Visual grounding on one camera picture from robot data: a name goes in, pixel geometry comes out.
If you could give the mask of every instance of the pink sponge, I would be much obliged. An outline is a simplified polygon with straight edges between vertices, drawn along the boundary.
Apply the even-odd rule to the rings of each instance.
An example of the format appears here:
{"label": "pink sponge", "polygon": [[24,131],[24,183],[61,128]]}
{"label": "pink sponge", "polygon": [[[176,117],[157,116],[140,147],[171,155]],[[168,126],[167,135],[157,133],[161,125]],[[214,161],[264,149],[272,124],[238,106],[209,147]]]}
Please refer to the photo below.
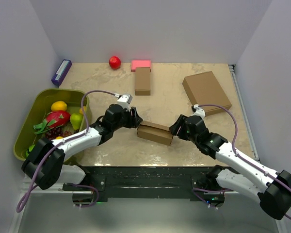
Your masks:
{"label": "pink sponge", "polygon": [[131,71],[135,72],[137,67],[150,67],[152,69],[150,60],[133,60],[131,61]]}

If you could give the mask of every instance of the yellow plastic bin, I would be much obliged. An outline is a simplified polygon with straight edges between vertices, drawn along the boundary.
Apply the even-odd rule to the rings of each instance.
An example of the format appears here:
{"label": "yellow plastic bin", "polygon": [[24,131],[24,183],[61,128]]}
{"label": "yellow plastic bin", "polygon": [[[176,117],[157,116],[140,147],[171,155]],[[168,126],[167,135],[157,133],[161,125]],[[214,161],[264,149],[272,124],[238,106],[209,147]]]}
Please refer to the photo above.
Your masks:
{"label": "yellow plastic bin", "polygon": [[[20,130],[17,140],[14,144],[14,155],[17,159],[25,161],[26,150],[32,144],[35,144],[43,135],[34,134],[35,130],[33,126],[42,122],[46,115],[51,112],[51,105],[56,101],[64,101],[68,108],[67,112],[70,114],[78,113],[81,107],[81,100],[84,96],[84,92],[77,90],[67,89],[47,89],[42,91],[36,98],[29,111],[25,123]],[[85,98],[84,106],[86,106],[86,116],[89,122],[92,121],[92,112],[89,107],[89,99]],[[83,118],[80,131],[86,128],[86,122]],[[71,164],[71,160],[67,160],[65,164]]]}

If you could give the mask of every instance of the apple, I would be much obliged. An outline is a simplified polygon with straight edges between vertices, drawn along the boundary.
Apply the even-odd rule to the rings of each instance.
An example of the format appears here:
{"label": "apple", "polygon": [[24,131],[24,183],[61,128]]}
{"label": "apple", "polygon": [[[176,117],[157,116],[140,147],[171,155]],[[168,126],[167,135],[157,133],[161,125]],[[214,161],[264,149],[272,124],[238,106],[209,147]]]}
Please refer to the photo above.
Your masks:
{"label": "apple", "polygon": [[109,65],[112,69],[119,69],[121,67],[121,60],[118,57],[111,57]]}

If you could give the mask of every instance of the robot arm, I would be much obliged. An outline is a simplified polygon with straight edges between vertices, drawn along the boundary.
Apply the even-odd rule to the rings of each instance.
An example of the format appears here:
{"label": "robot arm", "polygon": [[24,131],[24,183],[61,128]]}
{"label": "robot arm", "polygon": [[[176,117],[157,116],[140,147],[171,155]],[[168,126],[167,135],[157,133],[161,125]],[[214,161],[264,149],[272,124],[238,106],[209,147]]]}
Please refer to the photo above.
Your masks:
{"label": "robot arm", "polygon": [[35,183],[41,189],[48,189],[55,183],[80,183],[85,172],[78,166],[63,165],[74,154],[90,147],[96,147],[112,138],[114,131],[125,128],[137,128],[142,119],[135,107],[130,107],[131,95],[122,95],[116,104],[111,104],[105,115],[77,134],[63,139],[48,140],[41,138],[35,144],[22,170],[31,179],[45,155],[54,147],[54,151],[42,163]]}
{"label": "robot arm", "polygon": [[216,184],[234,190],[257,201],[271,217],[282,219],[291,207],[291,192],[271,176],[291,189],[291,174],[285,170],[279,173],[268,168],[239,150],[236,150],[236,155],[231,143],[217,133],[210,133],[206,128],[204,111],[198,105],[194,105],[192,110],[192,116],[180,115],[169,128],[172,135],[193,142],[203,154],[227,164],[239,173],[216,166],[211,175],[206,175],[205,179],[198,182],[197,187],[212,189],[211,184]]}

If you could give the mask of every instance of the brown cardboard box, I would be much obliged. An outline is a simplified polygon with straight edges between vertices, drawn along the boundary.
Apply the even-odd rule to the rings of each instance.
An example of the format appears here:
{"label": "brown cardboard box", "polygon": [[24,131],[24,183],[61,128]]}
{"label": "brown cardboard box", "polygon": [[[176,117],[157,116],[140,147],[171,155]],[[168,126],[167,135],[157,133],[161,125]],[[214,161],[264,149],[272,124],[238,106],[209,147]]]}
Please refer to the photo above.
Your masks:
{"label": "brown cardboard box", "polygon": [[170,133],[169,128],[164,125],[155,124],[148,121],[143,121],[138,129],[137,136],[153,142],[158,142],[170,146],[173,135]]}
{"label": "brown cardboard box", "polygon": [[135,72],[135,95],[151,95],[151,68],[137,67]]}
{"label": "brown cardboard box", "polygon": [[[227,109],[232,106],[212,71],[187,76],[182,84],[192,105],[218,104]],[[206,116],[224,111],[218,107],[203,107],[203,109]]]}

